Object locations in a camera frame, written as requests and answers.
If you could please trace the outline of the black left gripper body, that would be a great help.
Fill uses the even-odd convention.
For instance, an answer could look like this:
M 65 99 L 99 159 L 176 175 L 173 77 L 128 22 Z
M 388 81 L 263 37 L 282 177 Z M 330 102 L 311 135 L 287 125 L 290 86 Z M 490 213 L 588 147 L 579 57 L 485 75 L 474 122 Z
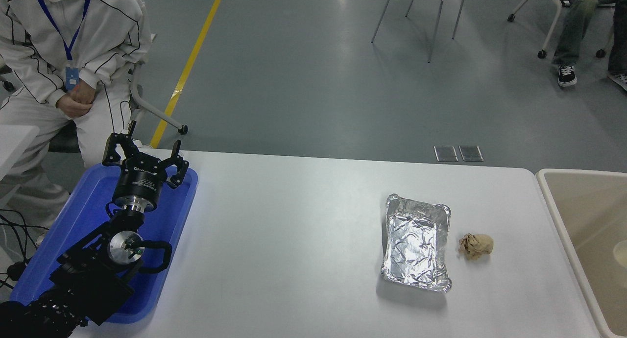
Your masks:
M 134 197 L 143 199 L 150 205 L 157 205 L 166 177 L 166 169 L 157 165 L 147 162 L 139 165 L 133 161 L 123 162 L 112 201 L 117 205 L 123 205 Z

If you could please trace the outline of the person's right hand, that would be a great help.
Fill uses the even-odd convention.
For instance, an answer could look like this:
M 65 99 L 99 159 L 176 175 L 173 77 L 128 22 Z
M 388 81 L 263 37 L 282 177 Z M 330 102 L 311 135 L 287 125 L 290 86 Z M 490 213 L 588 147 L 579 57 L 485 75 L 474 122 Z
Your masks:
M 60 109 L 70 119 L 76 119 L 86 115 L 92 108 L 93 104 L 78 103 L 66 94 L 60 97 L 56 102 L 56 108 Z

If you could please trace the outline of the person's left hand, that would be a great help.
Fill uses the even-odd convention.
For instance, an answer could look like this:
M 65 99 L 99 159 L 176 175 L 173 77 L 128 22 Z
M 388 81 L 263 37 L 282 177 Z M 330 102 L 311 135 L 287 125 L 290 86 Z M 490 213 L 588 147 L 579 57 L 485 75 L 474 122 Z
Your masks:
M 79 79 L 78 83 L 69 91 L 69 94 L 74 103 L 93 104 L 96 98 L 96 89 L 85 83 L 83 79 Z

